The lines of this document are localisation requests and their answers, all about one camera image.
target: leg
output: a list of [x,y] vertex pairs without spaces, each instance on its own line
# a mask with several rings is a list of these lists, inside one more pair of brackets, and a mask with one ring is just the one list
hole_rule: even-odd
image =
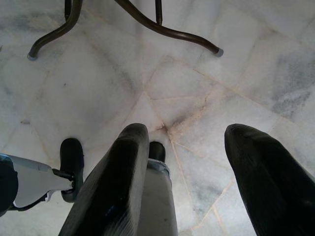
[[197,35],[193,35],[191,33],[185,33],[176,31],[173,29],[169,29],[166,27],[163,27],[159,24],[159,22],[162,21],[162,14],[161,14],[161,5],[159,5],[160,0],[157,1],[157,5],[159,8],[157,9],[157,21],[158,23],[155,23],[154,21],[151,21],[149,18],[147,18],[145,15],[143,15],[129,0],[115,0],[126,12],[128,12],[136,21],[144,25],[145,27],[163,34],[165,36],[171,37],[171,38],[177,38],[189,42],[193,42],[196,44],[199,44],[206,49],[210,50],[212,53],[215,54],[217,57],[221,57],[223,55],[223,50],[213,43],[209,42],[207,39],[204,39],[202,37],[199,37]]
[[[68,6],[71,4],[70,0],[65,0],[65,5],[67,5],[65,9],[65,17],[66,14],[69,12]],[[69,32],[77,23],[80,12],[81,12],[81,7],[82,7],[82,1],[83,0],[73,0],[72,3],[72,8],[70,12],[70,16],[68,17],[66,23],[64,23],[62,26],[60,26],[58,29],[50,32],[49,34],[41,37],[38,39],[32,46],[29,54],[28,54],[28,59],[29,60],[36,60],[37,59],[37,54],[38,51],[46,45],[47,43],[63,36],[65,33]]]

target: marble tile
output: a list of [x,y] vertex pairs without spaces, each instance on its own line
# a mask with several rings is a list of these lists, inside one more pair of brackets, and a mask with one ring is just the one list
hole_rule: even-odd
[[63,136],[74,135],[83,141],[121,109],[132,107],[140,86],[81,38],[50,74],[42,96]]
[[269,134],[277,139],[311,175],[315,177],[315,134],[307,127],[299,127],[286,120],[279,120]]
[[255,18],[226,4],[214,32],[214,42],[223,48],[224,54],[217,58],[204,50],[195,69],[229,87],[234,86],[247,65],[255,41],[264,30],[264,25]]
[[83,180],[85,181],[89,174],[92,172],[94,167],[99,163],[103,156],[112,146],[112,143],[105,143],[98,147],[92,147],[84,150],[84,169],[83,169]]
[[230,168],[224,150],[228,125],[243,123],[268,131],[278,116],[233,91],[218,86],[201,110],[169,129],[172,139],[206,159]]
[[188,117],[201,111],[207,104],[207,97],[180,97],[152,100],[153,106],[166,128],[180,124]]
[[80,30],[73,34],[84,35],[86,44],[97,51],[99,60],[106,59],[120,77],[128,77],[135,87],[145,84],[152,76],[163,53],[143,40],[122,32],[103,20],[86,13]]
[[0,149],[43,85],[47,72],[3,49],[0,52]]
[[38,134],[27,119],[21,121],[2,152],[47,165],[51,164]]
[[211,159],[196,156],[180,145],[175,147],[190,190],[193,209],[200,221],[228,186],[233,178],[233,172]]
[[162,121],[157,117],[156,112],[151,106],[151,102],[146,93],[143,93],[131,114],[127,118],[124,126],[132,123],[144,124],[149,132],[163,128]]
[[185,230],[178,233],[178,236],[192,236],[191,230]]
[[302,40],[302,42],[315,48],[315,16],[314,16],[313,20],[305,28],[305,30],[301,36],[301,40]]
[[215,207],[228,235],[256,236],[236,183],[218,200]]
[[229,0],[242,11],[265,21],[275,30],[299,38],[315,13],[312,0]]
[[152,99],[184,96],[203,96],[211,92],[216,83],[194,71],[191,67],[165,57],[146,86]]
[[276,32],[256,43],[237,86],[241,94],[293,121],[313,103],[314,89],[315,50]]
[[210,211],[200,225],[192,229],[192,236],[225,236],[213,210]]
[[71,207],[60,193],[54,193],[49,202],[27,211],[8,211],[1,217],[0,235],[58,235]]
[[172,191],[174,197],[175,213],[178,232],[185,231],[198,223],[196,212],[193,210],[191,197],[174,154],[173,146],[165,129],[160,129],[149,134],[150,141],[161,142],[166,151],[165,162],[170,169]]
[[13,11],[0,13],[0,29],[6,28],[22,45],[33,44],[38,38],[55,30],[64,23],[64,9],[59,3],[43,4],[35,1],[26,4],[22,1],[16,3],[23,8],[10,8]]

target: floor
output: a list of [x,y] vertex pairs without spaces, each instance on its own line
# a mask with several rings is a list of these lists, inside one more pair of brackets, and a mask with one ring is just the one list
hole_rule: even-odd
[[[134,0],[150,18],[154,1]],[[84,177],[129,123],[164,143],[180,236],[254,236],[223,134],[243,123],[277,138],[315,176],[315,1],[163,1],[163,25],[202,47],[145,29],[114,1],[85,1],[79,23],[26,55],[64,21],[63,1],[0,3],[0,151],[59,167],[81,140]],[[0,235],[57,235],[71,204],[55,194],[8,212]]]

